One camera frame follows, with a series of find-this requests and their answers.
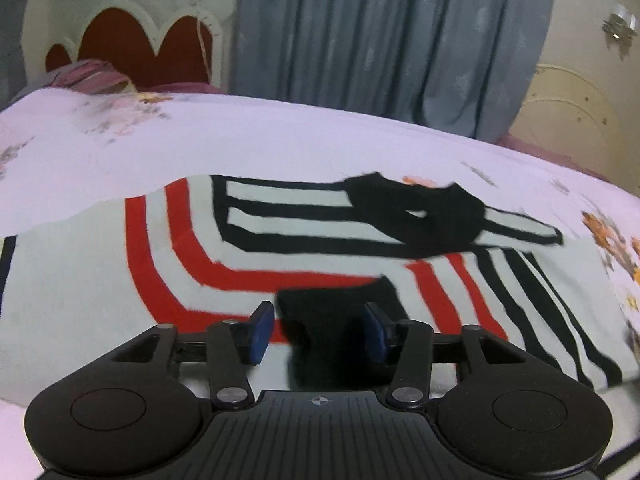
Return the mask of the striped pink pillow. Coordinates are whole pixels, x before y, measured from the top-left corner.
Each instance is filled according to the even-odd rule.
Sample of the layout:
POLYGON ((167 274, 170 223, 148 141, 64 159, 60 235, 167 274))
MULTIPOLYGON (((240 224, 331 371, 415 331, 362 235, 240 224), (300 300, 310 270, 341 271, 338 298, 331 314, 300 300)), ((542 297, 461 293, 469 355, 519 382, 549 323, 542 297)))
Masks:
POLYGON ((131 79, 109 62, 82 60, 65 65, 50 73, 52 88, 90 94, 136 92, 131 79))

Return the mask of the crystal wall lamp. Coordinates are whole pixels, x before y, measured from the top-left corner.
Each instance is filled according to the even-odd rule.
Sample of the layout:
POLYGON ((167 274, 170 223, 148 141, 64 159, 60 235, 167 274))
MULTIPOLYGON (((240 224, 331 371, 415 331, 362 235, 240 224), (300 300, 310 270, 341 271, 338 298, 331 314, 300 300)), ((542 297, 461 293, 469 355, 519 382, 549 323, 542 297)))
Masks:
POLYGON ((616 48, 623 60, 629 55, 634 38, 638 36, 638 18, 626 6, 618 4, 602 22, 605 45, 616 48))

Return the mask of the pink floral bed sheet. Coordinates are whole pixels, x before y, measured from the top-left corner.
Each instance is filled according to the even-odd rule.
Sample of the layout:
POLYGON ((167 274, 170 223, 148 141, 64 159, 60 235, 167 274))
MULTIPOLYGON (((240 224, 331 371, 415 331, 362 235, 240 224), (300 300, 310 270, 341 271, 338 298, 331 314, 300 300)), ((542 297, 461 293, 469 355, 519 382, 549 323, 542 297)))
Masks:
MULTIPOLYGON (((42 89, 1 115, 1 244, 93 205, 194 176, 330 183, 379 174, 424 188, 459 185, 484 204, 593 242, 626 324, 639 322, 639 201, 588 174, 498 145, 394 120, 220 94, 85 96, 42 89)), ((639 373, 601 390, 610 450, 639 434, 639 373)), ((1 397, 1 474, 40 465, 26 404, 1 397)))

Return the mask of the cream round headboard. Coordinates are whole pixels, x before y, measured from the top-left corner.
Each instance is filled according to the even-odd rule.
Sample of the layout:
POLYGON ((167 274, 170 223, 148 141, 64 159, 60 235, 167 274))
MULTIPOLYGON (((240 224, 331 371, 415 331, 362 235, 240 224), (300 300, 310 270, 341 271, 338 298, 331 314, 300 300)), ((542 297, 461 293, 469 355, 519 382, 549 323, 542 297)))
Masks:
POLYGON ((620 120, 603 91, 574 70, 539 64, 499 144, 613 181, 620 171, 622 141, 620 120))

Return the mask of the red heart-shaped headboard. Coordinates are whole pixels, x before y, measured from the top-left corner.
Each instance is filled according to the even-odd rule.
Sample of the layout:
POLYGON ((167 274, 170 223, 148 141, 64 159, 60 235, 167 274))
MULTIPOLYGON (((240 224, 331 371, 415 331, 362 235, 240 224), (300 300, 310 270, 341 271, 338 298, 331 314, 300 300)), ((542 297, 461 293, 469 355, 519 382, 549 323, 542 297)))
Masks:
POLYGON ((210 84, 222 88, 224 31, 214 14, 187 6, 156 24, 133 1, 114 0, 93 11, 76 40, 52 42, 44 57, 50 72, 82 60, 111 63, 134 85, 210 84))

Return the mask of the striped knit children's sweater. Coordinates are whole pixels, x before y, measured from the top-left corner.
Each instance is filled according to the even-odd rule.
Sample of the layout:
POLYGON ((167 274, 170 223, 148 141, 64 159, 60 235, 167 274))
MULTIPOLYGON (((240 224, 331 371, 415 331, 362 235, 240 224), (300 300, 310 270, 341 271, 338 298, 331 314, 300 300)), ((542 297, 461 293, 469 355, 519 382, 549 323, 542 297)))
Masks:
POLYGON ((444 334, 477 324, 598 390, 639 373, 588 238, 456 184, 215 174, 2 240, 2 399, 27 404, 155 324, 195 333, 296 289, 322 297, 280 311, 277 344, 310 341, 295 322, 337 326, 374 301, 444 334))

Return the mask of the blue-grey centre curtain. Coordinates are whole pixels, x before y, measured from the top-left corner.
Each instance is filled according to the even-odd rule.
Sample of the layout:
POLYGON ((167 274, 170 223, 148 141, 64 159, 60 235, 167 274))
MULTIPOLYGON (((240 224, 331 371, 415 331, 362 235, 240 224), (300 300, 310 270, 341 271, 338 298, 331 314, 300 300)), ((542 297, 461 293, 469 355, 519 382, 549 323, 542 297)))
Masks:
POLYGON ((554 0, 238 0, 231 91, 488 143, 512 125, 554 0))

